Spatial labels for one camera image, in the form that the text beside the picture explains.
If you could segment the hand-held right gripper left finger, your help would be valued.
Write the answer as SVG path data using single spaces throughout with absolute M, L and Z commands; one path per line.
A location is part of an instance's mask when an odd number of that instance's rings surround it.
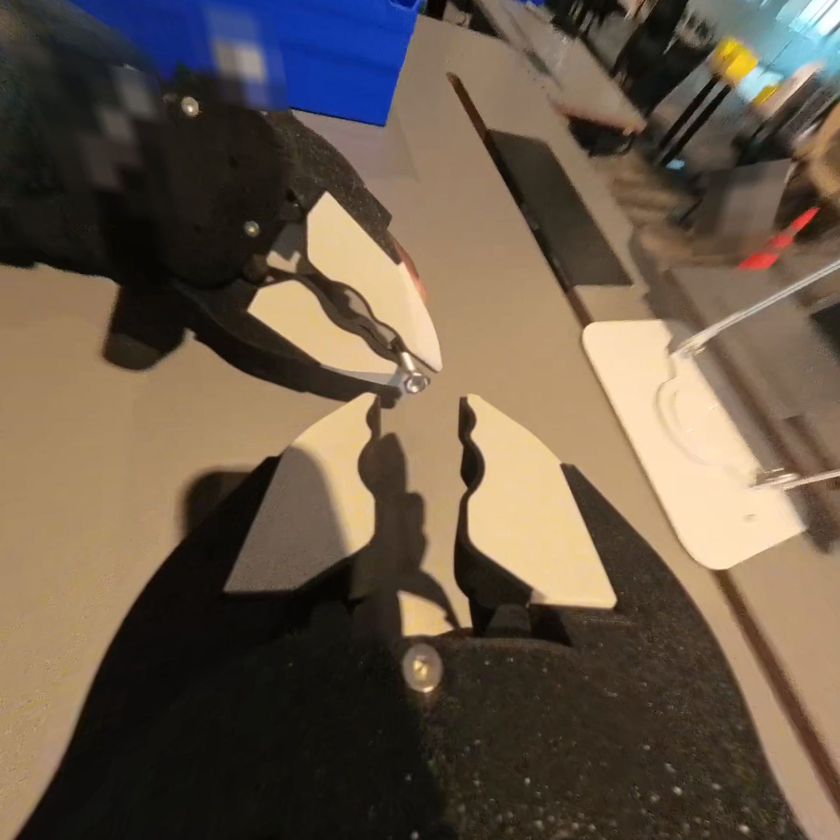
M 362 394 L 280 455 L 224 585 L 233 596 L 288 595 L 322 579 L 375 535 L 361 460 L 379 437 L 381 402 Z

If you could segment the person's left hand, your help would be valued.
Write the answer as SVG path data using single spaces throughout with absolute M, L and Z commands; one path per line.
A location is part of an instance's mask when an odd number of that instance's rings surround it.
M 427 291 L 426 291 L 426 288 L 425 288 L 425 286 L 424 286 L 424 284 L 421 280 L 421 277 L 419 276 L 419 272 L 417 270 L 417 267 L 416 267 L 413 259 L 407 253 L 407 251 L 404 249 L 402 244 L 397 240 L 397 238 L 393 234 L 391 234 L 391 238 L 392 238 L 392 242 L 393 242 L 393 246 L 395 248 L 395 251 L 400 258 L 401 264 L 404 266 L 408 276 L 412 279 L 413 284 L 414 284 L 414 286 L 417 290 L 417 293 L 418 293 L 419 297 L 423 300 L 423 303 L 426 303 L 427 302 Z

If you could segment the blue plastic bin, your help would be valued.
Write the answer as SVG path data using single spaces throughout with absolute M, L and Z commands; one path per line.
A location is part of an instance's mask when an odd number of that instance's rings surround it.
M 189 69 L 257 110 L 385 125 L 423 2 L 79 1 L 162 77 Z

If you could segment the white stand rod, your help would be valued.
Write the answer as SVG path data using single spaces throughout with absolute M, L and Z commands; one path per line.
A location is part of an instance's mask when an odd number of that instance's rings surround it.
M 675 321 L 693 327 L 675 333 L 668 347 L 680 359 L 697 357 L 723 333 L 779 307 L 799 318 L 838 303 L 837 256 L 820 266 L 799 259 L 781 269 L 691 267 L 668 274 L 686 311 Z
M 839 469 L 829 469 L 809 476 L 800 476 L 783 468 L 766 469 L 755 474 L 752 479 L 752 488 L 790 491 L 838 479 Z

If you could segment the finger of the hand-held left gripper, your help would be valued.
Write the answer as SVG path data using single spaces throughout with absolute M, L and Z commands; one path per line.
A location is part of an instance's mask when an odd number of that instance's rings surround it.
M 357 333 L 342 329 L 318 295 L 303 282 L 279 282 L 258 290 L 248 314 L 288 340 L 322 368 L 372 385 L 399 390 L 397 364 L 374 352 Z
M 427 368 L 442 370 L 437 332 L 408 268 L 387 255 L 328 192 L 307 215 L 306 247 L 318 273 L 356 292 L 372 321 L 393 331 Z

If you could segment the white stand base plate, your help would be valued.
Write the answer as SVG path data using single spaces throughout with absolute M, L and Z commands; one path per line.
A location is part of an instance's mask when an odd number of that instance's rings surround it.
M 674 320 L 593 322 L 584 352 L 688 555 L 725 571 L 806 532 L 796 503 L 759 486 L 779 460 L 710 351 L 677 352 Z

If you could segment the red striped cone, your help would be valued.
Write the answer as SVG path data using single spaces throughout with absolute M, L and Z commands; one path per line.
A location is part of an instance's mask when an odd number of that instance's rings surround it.
M 804 211 L 759 250 L 745 258 L 738 265 L 738 269 L 753 271 L 771 268 L 781 257 L 782 253 L 794 243 L 796 237 L 820 213 L 820 209 L 819 206 L 813 206 Z

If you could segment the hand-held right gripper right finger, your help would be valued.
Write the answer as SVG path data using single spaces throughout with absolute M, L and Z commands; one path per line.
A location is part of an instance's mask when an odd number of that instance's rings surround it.
M 455 574 L 471 601 L 611 611 L 617 595 L 558 456 L 476 394 L 460 399 Z

